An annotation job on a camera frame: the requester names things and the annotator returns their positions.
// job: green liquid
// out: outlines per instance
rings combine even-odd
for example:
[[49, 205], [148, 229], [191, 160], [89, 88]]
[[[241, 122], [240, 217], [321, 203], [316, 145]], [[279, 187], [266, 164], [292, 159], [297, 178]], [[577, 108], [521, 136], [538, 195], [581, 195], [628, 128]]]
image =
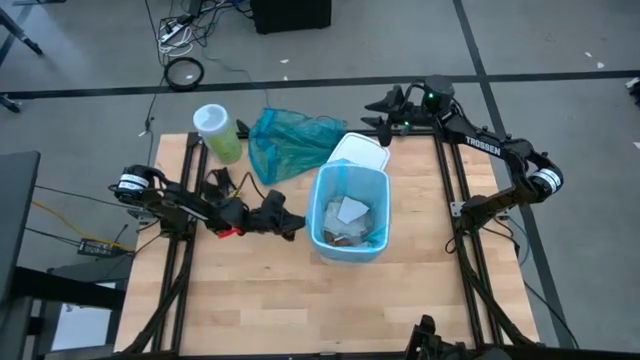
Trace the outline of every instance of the green liquid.
[[227, 127], [222, 134], [203, 139], [223, 164], [233, 164], [242, 157], [242, 145], [233, 126]]

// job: black box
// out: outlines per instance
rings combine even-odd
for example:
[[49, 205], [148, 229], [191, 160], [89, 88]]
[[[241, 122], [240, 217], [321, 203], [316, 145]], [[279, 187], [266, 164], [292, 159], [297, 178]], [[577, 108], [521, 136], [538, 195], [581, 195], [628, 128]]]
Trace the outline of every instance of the black box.
[[331, 0], [251, 0], [258, 34], [331, 25]]

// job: red tag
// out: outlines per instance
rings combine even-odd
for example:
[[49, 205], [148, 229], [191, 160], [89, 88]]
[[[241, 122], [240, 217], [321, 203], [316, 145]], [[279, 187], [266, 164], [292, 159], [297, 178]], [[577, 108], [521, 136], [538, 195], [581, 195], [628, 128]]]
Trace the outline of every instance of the red tag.
[[238, 229], [238, 228], [233, 228], [231, 230], [227, 230], [227, 231], [223, 231], [223, 232], [219, 233], [218, 234], [218, 238], [219, 239], [223, 239], [223, 238], [229, 237], [229, 236], [234, 235], [234, 234], [242, 234], [242, 231], [240, 231], [240, 229]]

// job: blue mesh bag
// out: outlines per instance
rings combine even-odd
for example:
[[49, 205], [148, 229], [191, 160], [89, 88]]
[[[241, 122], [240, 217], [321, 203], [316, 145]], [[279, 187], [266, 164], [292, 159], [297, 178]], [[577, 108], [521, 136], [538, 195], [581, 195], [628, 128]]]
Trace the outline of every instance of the blue mesh bag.
[[272, 185], [318, 167], [346, 133], [346, 121], [264, 109], [249, 131], [249, 159], [260, 181]]

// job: black floor line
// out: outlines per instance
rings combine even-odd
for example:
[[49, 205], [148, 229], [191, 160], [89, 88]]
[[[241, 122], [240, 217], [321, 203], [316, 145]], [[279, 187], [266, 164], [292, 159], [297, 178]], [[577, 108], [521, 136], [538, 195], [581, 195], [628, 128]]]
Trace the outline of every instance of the black floor line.
[[[462, 33], [464, 35], [465, 42], [467, 47], [469, 48], [469, 54], [471, 55], [471, 59], [473, 62], [473, 67], [478, 74], [478, 80], [480, 82], [480, 88], [482, 90], [482, 94], [484, 96], [485, 103], [487, 105], [487, 110], [489, 111], [489, 117], [491, 118], [491, 123], [493, 124], [494, 131], [499, 135], [505, 135], [505, 127], [502, 122], [502, 117], [500, 116], [500, 111], [498, 110], [498, 105], [496, 103], [496, 99], [493, 95], [493, 91], [491, 90], [491, 83], [489, 82], [489, 77], [487, 76], [487, 72], [482, 63], [482, 58], [480, 57], [480, 50], [476, 44], [475, 38], [473, 36], [473, 32], [471, 30], [471, 24], [469, 23], [469, 19], [467, 18], [467, 14], [464, 10], [464, 6], [462, 5], [462, 0], [453, 0], [453, 4], [456, 9], [456, 14], [458, 15], [458, 19], [460, 20], [460, 26], [462, 27]], [[595, 76], [598, 73], [576, 73], [582, 74], [582, 76]], [[509, 77], [503, 77], [502, 80], [511, 80], [511, 81], [537, 81], [532, 79], [540, 80], [545, 78], [545, 74], [531, 74], [527, 75], [518, 75]], [[527, 235], [530, 240], [531, 252], [533, 254], [533, 259], [536, 264], [536, 269], [538, 270], [538, 276], [540, 277], [540, 282], [542, 284], [542, 290], [544, 296], [549, 303], [550, 306], [554, 308], [554, 310], [558, 313], [558, 315], [565, 320], [564, 311], [562, 310], [562, 305], [560, 303], [560, 297], [558, 296], [558, 291], [556, 289], [555, 282], [553, 281], [553, 276], [551, 274], [551, 269], [549, 268], [549, 262], [547, 261], [547, 256], [544, 252], [544, 247], [542, 245], [542, 240], [540, 239], [540, 234], [538, 233], [538, 228], [536, 226], [536, 220], [533, 215], [533, 211], [530, 206], [521, 206], [520, 212], [522, 214], [522, 218], [524, 221], [525, 229], [527, 230]], [[556, 332], [556, 336], [558, 338], [558, 343], [560, 347], [564, 348], [574, 348], [573, 342], [569, 336], [569, 333], [562, 326], [560, 321], [558, 321], [553, 316], [551, 317], [551, 321], [553, 323], [553, 327]]]
[[[22, 26], [22, 24], [24, 24], [24, 21], [27, 20], [27, 16], [29, 16], [30, 12], [31, 6], [25, 6], [24, 8], [22, 8], [22, 11], [20, 11], [20, 14], [18, 14], [18, 18], [16, 18], [15, 22], [18, 25]], [[11, 46], [13, 45], [15, 39], [15, 36], [9, 34], [7, 36], [7, 39], [2, 44], [2, 47], [0, 48], [0, 66], [2, 66], [4, 59], [6, 59], [7, 55], [9, 54], [9, 50], [11, 50]]]
[[[218, 92], [218, 91], [246, 91], [246, 90], [275, 90], [275, 89], [299, 89], [314, 87], [339, 87], [339, 86], [367, 86], [367, 85], [390, 85], [408, 84], [415, 79], [427, 75], [411, 76], [378, 76], [360, 78], [334, 78], [315, 80], [292, 80], [292, 81], [263, 81], [263, 82], [241, 82], [222, 84], [201, 84], [192, 92]], [[497, 74], [497, 75], [445, 75], [454, 84], [480, 84], [481, 88], [489, 83], [505, 82], [533, 82], [533, 81], [561, 81], [561, 80], [598, 80], [598, 79], [632, 79], [640, 76], [640, 70], [620, 70], [620, 71], [597, 71], [597, 72], [567, 72], [567, 73], [541, 73], [541, 74]], [[27, 90], [4, 92], [12, 99], [32, 100], [51, 98], [78, 98], [94, 96], [117, 96], [117, 95], [148, 95], [148, 94], [169, 94], [173, 93], [166, 86], [130, 86], [117, 88], [96, 88], [96, 89], [69, 89], [69, 90]]]
[[[216, 91], [246, 91], [246, 90], [272, 90], [272, 89], [299, 89], [331, 86], [365, 86], [385, 84], [408, 84], [425, 75], [411, 76], [378, 76], [361, 78], [334, 78], [315, 80], [291, 80], [291, 81], [262, 81], [242, 83], [201, 84], [191, 92], [216, 92]], [[476, 83], [475, 75], [447, 75], [454, 83]], [[143, 95], [172, 93], [167, 86], [142, 86], [119, 87], [106, 89], [71, 89], [71, 90], [42, 90], [42, 91], [13, 91], [8, 92], [12, 99], [46, 99], [46, 98], [73, 98], [91, 96], [113, 95]]]
[[503, 82], [603, 80], [603, 79], [631, 80], [638, 76], [640, 76], [640, 70], [609, 70], [609, 71], [586, 71], [586, 72], [565, 72], [565, 73], [487, 75], [486, 79], [490, 83], [503, 83]]

